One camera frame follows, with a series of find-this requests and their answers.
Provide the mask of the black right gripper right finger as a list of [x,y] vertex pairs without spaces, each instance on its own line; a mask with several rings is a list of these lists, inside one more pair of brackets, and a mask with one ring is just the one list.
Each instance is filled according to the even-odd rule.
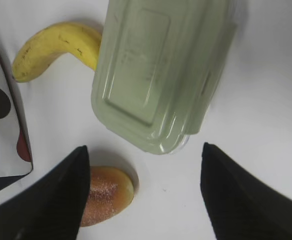
[[218,240],[292,240],[292,200],[204,143],[201,194]]

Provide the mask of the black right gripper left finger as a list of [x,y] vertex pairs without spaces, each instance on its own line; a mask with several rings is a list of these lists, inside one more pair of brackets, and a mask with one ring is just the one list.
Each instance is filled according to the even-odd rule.
[[87,146],[0,205],[0,240],[74,240],[90,189]]

